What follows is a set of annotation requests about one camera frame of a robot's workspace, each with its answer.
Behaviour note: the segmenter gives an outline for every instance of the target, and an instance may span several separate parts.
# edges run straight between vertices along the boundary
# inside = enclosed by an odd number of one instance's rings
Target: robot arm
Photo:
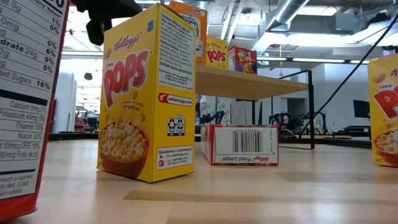
[[[112,19],[133,17],[142,12],[134,0],[72,0],[79,12],[88,11],[91,19],[87,23],[88,38],[91,43],[102,45],[104,32],[112,28]]]

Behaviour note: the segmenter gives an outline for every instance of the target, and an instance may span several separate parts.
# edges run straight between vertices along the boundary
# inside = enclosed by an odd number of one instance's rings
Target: ceiling light
[[[304,6],[297,14],[308,16],[332,16],[340,8],[339,6]]]
[[[257,60],[284,62],[284,61],[287,60],[287,58],[283,58],[283,57],[257,57]]]
[[[349,63],[354,63],[354,64],[358,64],[360,62],[360,60],[351,60],[349,61]],[[370,61],[369,60],[365,60],[362,62],[362,64],[368,64]]]
[[[343,63],[340,59],[321,59],[321,58],[293,58],[294,62],[319,62],[319,63]]]
[[[307,47],[339,47],[347,44],[344,36],[338,34],[290,34],[285,41],[281,44]]]

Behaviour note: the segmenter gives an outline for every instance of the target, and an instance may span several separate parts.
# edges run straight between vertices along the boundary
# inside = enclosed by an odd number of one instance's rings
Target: barcode
[[[262,132],[233,130],[233,152],[262,152]]]

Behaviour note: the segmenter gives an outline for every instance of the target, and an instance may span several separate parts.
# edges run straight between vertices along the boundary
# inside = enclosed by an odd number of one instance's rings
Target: corn pops cereal box
[[[398,54],[368,65],[373,162],[398,167]]]
[[[206,41],[206,66],[228,69],[228,42],[210,35]]]
[[[195,28],[197,65],[206,65],[207,11],[177,1],[170,1],[169,6]]]
[[[105,32],[97,168],[155,182],[193,172],[195,30],[156,4]]]

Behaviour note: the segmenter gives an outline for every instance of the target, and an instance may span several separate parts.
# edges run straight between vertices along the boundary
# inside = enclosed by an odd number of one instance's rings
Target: cereal bowl illustration
[[[137,178],[147,160],[149,140],[143,130],[119,120],[101,132],[99,148],[106,171]]]
[[[382,134],[374,140],[374,143],[379,152],[398,154],[398,131]]]

